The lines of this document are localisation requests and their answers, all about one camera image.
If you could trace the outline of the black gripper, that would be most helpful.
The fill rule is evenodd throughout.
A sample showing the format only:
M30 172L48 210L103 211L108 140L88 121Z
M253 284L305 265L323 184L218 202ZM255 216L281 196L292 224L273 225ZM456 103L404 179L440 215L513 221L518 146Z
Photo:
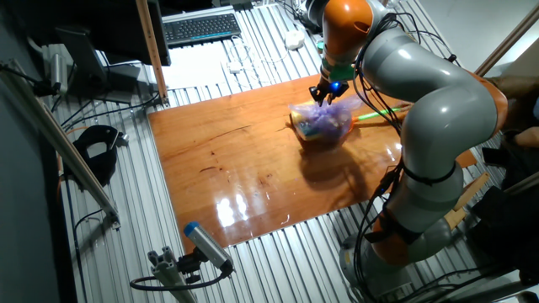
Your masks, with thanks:
M312 99L318 104L322 105L326 95L326 101L328 105L331 105L334 101L334 96L341 96L349 89L349 84L346 81L330 82L329 80L321 77L316 87L310 87L309 93Z

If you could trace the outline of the person hand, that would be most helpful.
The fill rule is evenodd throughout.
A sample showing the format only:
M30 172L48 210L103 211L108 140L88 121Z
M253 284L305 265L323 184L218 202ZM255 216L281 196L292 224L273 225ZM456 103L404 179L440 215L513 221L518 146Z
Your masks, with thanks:
M539 147L539 127L530 127L515 136L515 144L523 147Z

